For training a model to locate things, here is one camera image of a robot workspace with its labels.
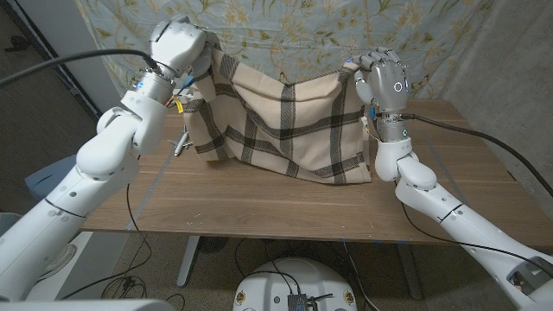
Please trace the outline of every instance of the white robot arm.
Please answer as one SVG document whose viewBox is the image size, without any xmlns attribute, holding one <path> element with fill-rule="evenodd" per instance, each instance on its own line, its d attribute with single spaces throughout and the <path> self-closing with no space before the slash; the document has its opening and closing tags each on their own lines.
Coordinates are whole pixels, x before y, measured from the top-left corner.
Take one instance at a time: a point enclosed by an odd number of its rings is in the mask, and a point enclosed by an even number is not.
<svg viewBox="0 0 553 311">
<path fill-rule="evenodd" d="M 553 280 L 546 272 L 519 257 L 490 248 L 528 258 L 549 274 L 553 273 L 553 257 L 506 235 L 457 200 L 437 182 L 435 173 L 418 161 L 401 118 L 409 92 L 407 66 L 387 48 L 376 48 L 352 61 L 369 71 L 368 83 L 362 71 L 355 74 L 359 97 L 365 105 L 378 110 L 378 177 L 383 181 L 399 179 L 396 196 L 440 224 L 455 241 L 462 242 L 461 246 L 488 271 L 517 308 L 534 308 L 536 304 L 552 307 Z"/>
<path fill-rule="evenodd" d="M 24 300 L 50 260 L 79 230 L 86 217 L 138 173 L 137 155 L 153 152 L 162 137 L 174 78 L 192 65 L 206 66 L 214 43 L 186 17 L 160 22 L 150 37 L 151 57 L 134 90 L 99 120 L 98 134 L 83 145 L 77 163 L 46 199 L 0 237 L 0 301 Z"/>
</svg>

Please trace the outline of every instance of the plaid bag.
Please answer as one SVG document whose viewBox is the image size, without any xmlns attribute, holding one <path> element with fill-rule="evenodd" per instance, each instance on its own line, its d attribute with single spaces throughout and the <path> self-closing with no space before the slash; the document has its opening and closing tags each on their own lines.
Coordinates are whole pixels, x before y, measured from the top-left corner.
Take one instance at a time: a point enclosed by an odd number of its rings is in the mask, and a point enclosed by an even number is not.
<svg viewBox="0 0 553 311">
<path fill-rule="evenodd" d="M 214 49 L 212 67 L 191 86 L 184 123 L 198 156 L 240 161 L 321 183 L 371 181 L 363 104 L 346 63 L 284 84 Z"/>
</svg>

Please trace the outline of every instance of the floral backdrop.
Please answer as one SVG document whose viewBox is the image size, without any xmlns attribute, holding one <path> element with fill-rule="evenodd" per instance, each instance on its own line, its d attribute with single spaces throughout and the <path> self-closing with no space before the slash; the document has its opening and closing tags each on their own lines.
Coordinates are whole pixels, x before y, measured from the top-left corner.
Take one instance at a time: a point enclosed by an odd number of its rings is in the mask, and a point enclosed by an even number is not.
<svg viewBox="0 0 553 311">
<path fill-rule="evenodd" d="M 393 48 L 410 67 L 411 97 L 435 98 L 493 0 L 75 0 L 99 48 L 148 50 L 164 18 L 186 15 L 221 47 L 283 82 L 341 66 L 369 47 Z M 105 59 L 122 94 L 143 67 Z"/>
</svg>

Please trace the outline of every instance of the wooden table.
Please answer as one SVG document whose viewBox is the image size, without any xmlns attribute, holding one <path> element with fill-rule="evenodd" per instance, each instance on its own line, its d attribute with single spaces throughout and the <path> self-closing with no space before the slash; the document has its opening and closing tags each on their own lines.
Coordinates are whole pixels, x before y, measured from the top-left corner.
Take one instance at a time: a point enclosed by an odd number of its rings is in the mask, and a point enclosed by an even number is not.
<svg viewBox="0 0 553 311">
<path fill-rule="evenodd" d="M 410 101 L 406 112 L 469 127 L 447 101 Z M 152 187 L 173 150 L 167 139 L 177 139 L 182 125 L 181 115 L 168 116 L 165 139 L 155 154 L 143 156 L 141 171 L 130 185 L 134 211 L 149 196 L 137 217 L 144 232 L 440 243 L 409 224 L 394 184 L 381 181 L 374 170 L 370 184 L 329 186 L 236 159 L 203 162 L 189 149 L 170 159 L 159 183 Z M 408 128 L 420 161 L 434 169 L 438 181 L 453 195 L 518 241 L 553 246 L 553 223 L 479 138 L 418 121 L 409 121 Z M 372 140 L 371 165 L 376 151 Z M 425 231 L 448 236 L 433 220 L 410 208 L 408 213 Z M 122 232 L 129 223 L 122 190 L 92 214 L 83 230 Z"/>
</svg>

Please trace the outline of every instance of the table leg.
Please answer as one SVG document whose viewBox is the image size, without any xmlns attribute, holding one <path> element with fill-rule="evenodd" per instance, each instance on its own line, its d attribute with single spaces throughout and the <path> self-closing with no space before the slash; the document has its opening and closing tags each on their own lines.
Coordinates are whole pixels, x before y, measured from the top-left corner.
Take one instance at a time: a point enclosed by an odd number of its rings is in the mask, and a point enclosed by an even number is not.
<svg viewBox="0 0 553 311">
<path fill-rule="evenodd" d="M 423 298 L 423 290 L 421 289 L 421 283 L 416 273 L 415 258 L 411 252 L 410 245 L 408 244 L 396 244 L 397 253 L 401 259 L 401 264 L 404 267 L 405 280 L 409 287 L 409 295 L 414 300 L 421 300 Z"/>
<path fill-rule="evenodd" d="M 200 236 L 188 237 L 187 248 L 184 250 L 184 257 L 182 257 L 181 270 L 176 278 L 176 285 L 179 287 L 186 286 L 192 274 L 192 267 L 194 266 L 194 258 L 196 257 L 196 249 L 198 248 L 199 241 Z"/>
</svg>

